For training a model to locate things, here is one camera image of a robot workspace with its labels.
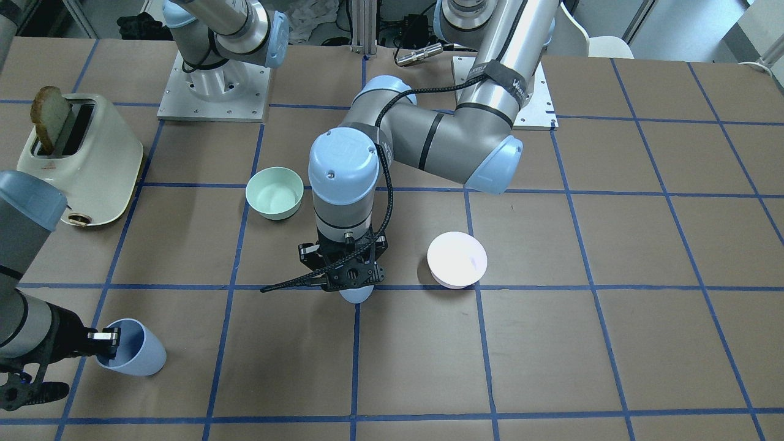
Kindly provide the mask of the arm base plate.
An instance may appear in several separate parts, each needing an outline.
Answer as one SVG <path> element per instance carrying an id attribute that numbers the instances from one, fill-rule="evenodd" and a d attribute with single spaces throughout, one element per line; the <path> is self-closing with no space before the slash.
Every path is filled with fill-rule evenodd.
<path id="1" fill-rule="evenodd" d="M 157 117 L 180 122 L 262 123 L 266 117 L 271 68 L 228 61 L 213 70 L 186 72 L 177 53 Z"/>
<path id="2" fill-rule="evenodd" d="M 463 83 L 473 66 L 474 58 L 454 56 L 451 60 L 453 78 L 457 84 Z M 559 126 L 551 92 L 547 84 L 542 64 L 537 66 L 527 93 L 526 106 L 518 112 L 513 124 L 517 130 L 551 130 Z"/>

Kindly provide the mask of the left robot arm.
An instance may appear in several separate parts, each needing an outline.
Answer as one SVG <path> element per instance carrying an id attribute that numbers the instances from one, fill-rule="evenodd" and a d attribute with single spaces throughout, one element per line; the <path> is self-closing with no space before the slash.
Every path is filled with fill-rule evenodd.
<path id="1" fill-rule="evenodd" d="M 479 192 L 507 189 L 522 154 L 513 122 L 559 8 L 558 1 L 436 2 L 437 36 L 477 53 L 467 77 L 420 89 L 391 75 L 372 78 L 341 125 L 314 140 L 308 179 L 317 241 L 299 247 L 310 271 L 281 287 L 365 292 L 383 281 L 392 161 Z"/>

